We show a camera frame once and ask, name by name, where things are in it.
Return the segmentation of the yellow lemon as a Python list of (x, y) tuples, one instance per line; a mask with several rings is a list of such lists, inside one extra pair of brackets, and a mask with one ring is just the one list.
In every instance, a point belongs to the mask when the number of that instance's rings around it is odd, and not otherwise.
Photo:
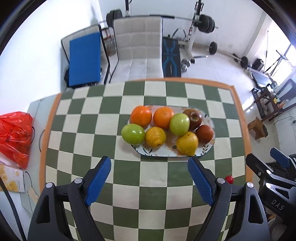
[(165, 131), (157, 126), (149, 128), (145, 133), (145, 143), (152, 148), (159, 148), (166, 141)]

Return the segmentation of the green checkered tablecloth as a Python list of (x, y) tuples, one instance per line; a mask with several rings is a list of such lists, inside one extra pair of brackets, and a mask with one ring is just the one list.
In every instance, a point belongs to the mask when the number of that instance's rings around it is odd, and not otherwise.
[(131, 81), (53, 96), (42, 147), (40, 186), (69, 184), (103, 156), (111, 171), (91, 214), (106, 240), (193, 240), (209, 212), (187, 158), (137, 153), (121, 130), (139, 105), (198, 108), (212, 119), (216, 141), (201, 157), (215, 176), (242, 185), (251, 176), (251, 146), (234, 87), (201, 79)]

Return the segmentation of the white padded chair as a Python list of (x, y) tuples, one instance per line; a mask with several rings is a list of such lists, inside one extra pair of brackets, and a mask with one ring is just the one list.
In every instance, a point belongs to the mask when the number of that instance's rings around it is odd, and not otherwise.
[(113, 21), (118, 61), (111, 83), (163, 78), (162, 30), (160, 16), (134, 16)]

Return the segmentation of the green apple front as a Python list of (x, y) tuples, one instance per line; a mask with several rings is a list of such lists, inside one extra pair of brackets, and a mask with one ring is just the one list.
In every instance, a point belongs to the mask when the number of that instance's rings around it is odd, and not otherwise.
[(184, 135), (190, 127), (190, 119), (184, 113), (175, 114), (170, 120), (170, 131), (175, 136)]

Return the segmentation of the orange fruit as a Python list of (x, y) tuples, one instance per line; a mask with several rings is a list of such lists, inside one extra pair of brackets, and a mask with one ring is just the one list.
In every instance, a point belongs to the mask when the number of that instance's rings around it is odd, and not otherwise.
[(130, 115), (130, 122), (147, 127), (152, 121), (152, 112), (146, 106), (137, 106)]

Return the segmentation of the large yellow orange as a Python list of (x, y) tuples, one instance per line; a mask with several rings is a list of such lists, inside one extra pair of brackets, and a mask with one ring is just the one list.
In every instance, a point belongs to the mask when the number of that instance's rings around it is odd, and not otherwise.
[(177, 150), (186, 156), (194, 156), (198, 144), (199, 140), (196, 134), (189, 131), (184, 135), (179, 136), (176, 140)]

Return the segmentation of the small wooden stool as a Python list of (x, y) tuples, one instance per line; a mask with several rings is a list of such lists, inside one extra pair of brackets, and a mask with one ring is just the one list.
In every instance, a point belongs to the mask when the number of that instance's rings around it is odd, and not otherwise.
[(258, 117), (248, 123), (247, 127), (250, 132), (254, 133), (255, 140), (268, 137), (267, 128)]

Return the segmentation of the snack box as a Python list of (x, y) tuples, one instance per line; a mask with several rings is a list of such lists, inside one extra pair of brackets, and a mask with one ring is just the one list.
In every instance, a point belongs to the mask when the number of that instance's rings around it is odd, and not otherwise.
[(0, 176), (8, 191), (25, 192), (23, 170), (1, 162)]

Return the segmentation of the blue black weight bench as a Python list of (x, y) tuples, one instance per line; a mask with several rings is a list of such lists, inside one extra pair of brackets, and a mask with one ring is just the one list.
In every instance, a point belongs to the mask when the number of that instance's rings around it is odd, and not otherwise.
[(180, 48), (175, 39), (163, 37), (162, 68), (164, 77), (181, 77)]

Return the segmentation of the dark orange tangerine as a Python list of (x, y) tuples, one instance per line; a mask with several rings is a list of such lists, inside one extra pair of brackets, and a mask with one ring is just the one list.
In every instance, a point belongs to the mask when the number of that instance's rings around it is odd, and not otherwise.
[(214, 131), (208, 125), (201, 125), (196, 129), (195, 134), (196, 134), (200, 143), (207, 144), (213, 138)]

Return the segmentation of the dumbbell on floor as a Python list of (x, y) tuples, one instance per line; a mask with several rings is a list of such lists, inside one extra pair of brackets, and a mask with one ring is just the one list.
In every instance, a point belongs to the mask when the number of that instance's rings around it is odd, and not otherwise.
[(194, 64), (195, 60), (188, 60), (188, 59), (182, 59), (181, 60), (181, 73), (185, 73), (188, 71), (191, 64)]

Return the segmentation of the red plastic bag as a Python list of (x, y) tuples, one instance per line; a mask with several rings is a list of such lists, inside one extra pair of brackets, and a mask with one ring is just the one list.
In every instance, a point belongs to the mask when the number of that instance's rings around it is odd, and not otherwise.
[(17, 111), (1, 115), (1, 153), (26, 169), (33, 135), (33, 118)]

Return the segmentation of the red cherry tomato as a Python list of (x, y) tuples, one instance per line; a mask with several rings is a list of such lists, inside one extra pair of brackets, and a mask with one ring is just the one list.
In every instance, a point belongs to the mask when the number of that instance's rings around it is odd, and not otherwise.
[(225, 177), (225, 180), (229, 183), (229, 184), (233, 184), (234, 183), (234, 178), (231, 175), (228, 175)]

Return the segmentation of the floor barbell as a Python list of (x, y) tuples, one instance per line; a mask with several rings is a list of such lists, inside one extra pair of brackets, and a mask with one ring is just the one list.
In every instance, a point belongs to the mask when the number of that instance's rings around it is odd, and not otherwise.
[[(210, 55), (215, 55), (216, 52), (218, 50), (218, 45), (216, 42), (211, 42), (210, 45), (209, 45), (209, 54)], [(237, 62), (240, 63), (240, 66), (244, 69), (247, 69), (248, 66), (249, 66), (249, 60), (246, 56), (242, 56), (241, 58), (238, 57), (236, 54), (230, 54), (230, 53), (227, 53), (227, 52), (224, 52), (225, 55), (233, 58), (234, 60), (236, 60)]]

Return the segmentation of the white squat rack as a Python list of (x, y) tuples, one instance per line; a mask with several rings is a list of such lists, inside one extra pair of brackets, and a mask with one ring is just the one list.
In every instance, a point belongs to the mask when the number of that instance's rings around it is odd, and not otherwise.
[(203, 5), (204, 4), (202, 3), (201, 0), (196, 1), (192, 19), (177, 17), (177, 16), (172, 17), (172, 19), (186, 20), (191, 22), (191, 26), (187, 34), (185, 33), (185, 30), (183, 28), (179, 27), (175, 30), (175, 32), (171, 37), (174, 39), (174, 36), (179, 29), (182, 29), (184, 31), (185, 38), (184, 40), (179, 40), (179, 45), (185, 48), (185, 52), (187, 53), (190, 62), (193, 64), (195, 63), (195, 57), (192, 54), (192, 47), (194, 44), (194, 39), (196, 37), (198, 25), (200, 24), (199, 18), (201, 15), (201, 11), (203, 9)]

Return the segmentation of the green apple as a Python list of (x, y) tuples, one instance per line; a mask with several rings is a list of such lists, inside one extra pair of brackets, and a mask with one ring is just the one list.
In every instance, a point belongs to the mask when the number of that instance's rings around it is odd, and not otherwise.
[(144, 141), (145, 131), (141, 126), (130, 123), (122, 128), (121, 136), (130, 145), (140, 145)]
[(190, 119), (184, 113), (175, 114), (170, 120), (170, 131), (175, 136), (184, 135), (190, 127)]

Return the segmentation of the dark wooden side table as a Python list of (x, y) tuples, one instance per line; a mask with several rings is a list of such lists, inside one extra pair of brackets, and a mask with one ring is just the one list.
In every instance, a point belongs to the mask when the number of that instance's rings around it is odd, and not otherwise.
[(253, 88), (251, 93), (257, 106), (261, 121), (272, 121), (282, 113), (295, 108), (295, 82), (289, 79), (282, 88), (274, 91), (270, 84)]

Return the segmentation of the floral oval plate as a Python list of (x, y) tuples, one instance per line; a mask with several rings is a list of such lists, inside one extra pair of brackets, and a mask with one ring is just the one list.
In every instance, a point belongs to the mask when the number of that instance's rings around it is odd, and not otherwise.
[[(154, 121), (153, 121), (153, 116), (154, 113), (158, 108), (163, 107), (164, 105), (145, 105), (150, 109), (152, 112), (152, 121), (151, 123), (144, 128), (144, 131), (146, 132), (149, 128), (154, 126)], [(180, 107), (180, 106), (168, 106), (171, 108), (174, 113), (182, 113), (185, 109), (189, 109), (186, 107)], [(202, 116), (202, 122), (201, 125), (207, 125), (210, 126), (213, 129), (213, 137), (208, 142), (207, 144), (202, 144), (199, 142), (198, 147), (195, 151), (195, 156), (200, 157), (204, 156), (207, 154), (211, 148), (213, 147), (215, 143), (215, 127), (212, 119), (206, 114), (204, 111), (196, 108), (196, 110), (201, 114)], [(144, 141), (140, 145), (131, 145), (132, 148), (139, 154), (144, 155), (144, 156), (153, 156), (153, 157), (169, 157), (169, 158), (174, 158), (174, 157), (186, 157), (184, 154), (180, 153), (177, 150), (176, 146), (176, 140), (177, 136), (175, 136), (173, 133), (171, 133), (170, 130), (165, 130), (166, 132), (166, 142), (160, 146), (159, 148), (152, 148), (148, 146)]]

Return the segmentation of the red apple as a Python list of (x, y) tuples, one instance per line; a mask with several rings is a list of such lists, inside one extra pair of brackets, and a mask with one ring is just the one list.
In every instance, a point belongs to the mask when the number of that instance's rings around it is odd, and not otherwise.
[(193, 131), (201, 125), (203, 118), (199, 110), (194, 108), (189, 108), (189, 109), (185, 109), (183, 113), (189, 117), (189, 120), (190, 120), (189, 130)]

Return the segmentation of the blue panel white chair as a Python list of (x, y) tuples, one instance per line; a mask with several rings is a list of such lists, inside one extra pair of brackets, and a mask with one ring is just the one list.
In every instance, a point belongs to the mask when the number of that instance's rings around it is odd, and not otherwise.
[(91, 25), (64, 37), (61, 46), (69, 64), (64, 75), (68, 88), (107, 83), (110, 61), (100, 25)]

